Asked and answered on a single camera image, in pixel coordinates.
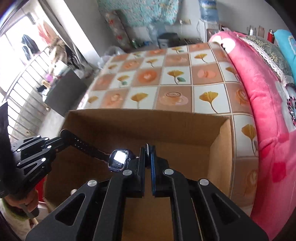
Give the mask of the person's hand holding gripper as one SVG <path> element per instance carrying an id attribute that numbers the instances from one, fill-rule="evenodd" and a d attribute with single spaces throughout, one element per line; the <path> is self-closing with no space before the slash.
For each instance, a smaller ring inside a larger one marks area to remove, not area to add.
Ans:
<path id="1" fill-rule="evenodd" d="M 12 195 L 8 195 L 4 199 L 12 207 L 21 208 L 21 204 L 25 205 L 29 212 L 38 207 L 39 203 L 38 191 L 36 189 L 31 190 L 23 199 L 17 199 Z"/>

